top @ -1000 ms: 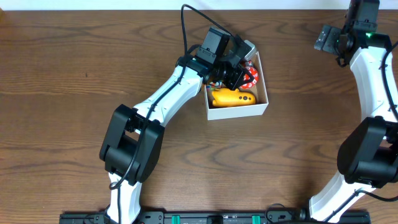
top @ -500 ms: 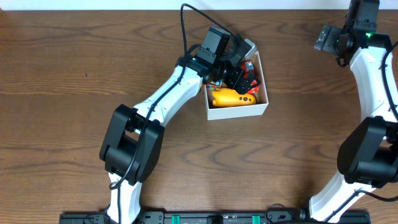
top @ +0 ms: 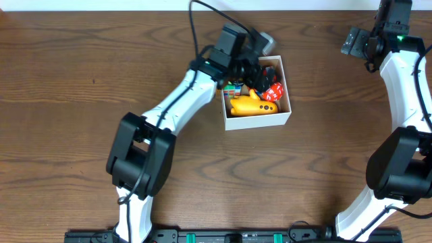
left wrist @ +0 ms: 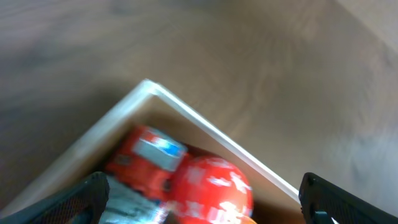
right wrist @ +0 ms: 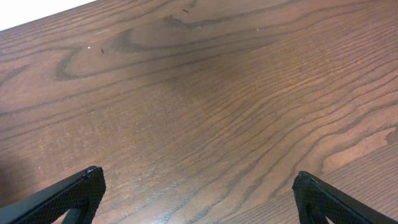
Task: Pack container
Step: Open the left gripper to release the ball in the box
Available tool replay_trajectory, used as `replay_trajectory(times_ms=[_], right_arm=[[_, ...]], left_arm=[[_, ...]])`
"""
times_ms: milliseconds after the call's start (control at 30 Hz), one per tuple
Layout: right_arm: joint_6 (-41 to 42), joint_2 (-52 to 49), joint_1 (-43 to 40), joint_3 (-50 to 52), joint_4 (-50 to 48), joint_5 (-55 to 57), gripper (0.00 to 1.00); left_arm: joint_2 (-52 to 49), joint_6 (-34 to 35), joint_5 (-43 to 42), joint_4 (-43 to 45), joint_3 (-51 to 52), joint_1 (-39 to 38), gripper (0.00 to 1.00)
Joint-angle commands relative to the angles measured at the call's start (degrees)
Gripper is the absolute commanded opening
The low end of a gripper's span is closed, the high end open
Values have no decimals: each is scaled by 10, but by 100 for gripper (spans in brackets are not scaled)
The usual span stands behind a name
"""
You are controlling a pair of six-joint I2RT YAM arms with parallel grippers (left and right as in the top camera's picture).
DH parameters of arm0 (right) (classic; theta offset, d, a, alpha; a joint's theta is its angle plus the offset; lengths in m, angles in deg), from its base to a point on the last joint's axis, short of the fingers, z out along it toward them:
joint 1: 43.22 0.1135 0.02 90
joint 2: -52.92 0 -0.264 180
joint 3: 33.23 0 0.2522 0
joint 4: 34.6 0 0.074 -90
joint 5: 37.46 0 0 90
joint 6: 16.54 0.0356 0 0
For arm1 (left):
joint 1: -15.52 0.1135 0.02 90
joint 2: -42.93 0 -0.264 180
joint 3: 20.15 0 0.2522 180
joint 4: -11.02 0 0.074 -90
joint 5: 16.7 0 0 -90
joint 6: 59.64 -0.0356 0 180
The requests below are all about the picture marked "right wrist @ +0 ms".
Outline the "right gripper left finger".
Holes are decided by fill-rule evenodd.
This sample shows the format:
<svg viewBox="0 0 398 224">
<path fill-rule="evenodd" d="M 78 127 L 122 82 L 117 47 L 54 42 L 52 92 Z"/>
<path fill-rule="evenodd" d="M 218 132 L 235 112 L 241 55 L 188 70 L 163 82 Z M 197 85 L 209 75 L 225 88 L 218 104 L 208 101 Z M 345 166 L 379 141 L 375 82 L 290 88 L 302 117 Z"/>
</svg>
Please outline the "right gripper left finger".
<svg viewBox="0 0 398 224">
<path fill-rule="evenodd" d="M 1 223 L 92 223 L 106 191 L 103 169 L 90 166 L 1 208 Z"/>
</svg>

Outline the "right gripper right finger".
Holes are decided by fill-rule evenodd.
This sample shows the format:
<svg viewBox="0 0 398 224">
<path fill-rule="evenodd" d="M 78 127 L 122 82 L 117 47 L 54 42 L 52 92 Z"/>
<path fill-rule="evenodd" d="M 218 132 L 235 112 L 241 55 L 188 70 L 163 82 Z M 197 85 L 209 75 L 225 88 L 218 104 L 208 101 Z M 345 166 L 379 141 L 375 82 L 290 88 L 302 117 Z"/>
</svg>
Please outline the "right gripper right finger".
<svg viewBox="0 0 398 224">
<path fill-rule="evenodd" d="M 292 190 L 301 224 L 397 224 L 397 221 L 306 171 L 298 173 Z"/>
</svg>

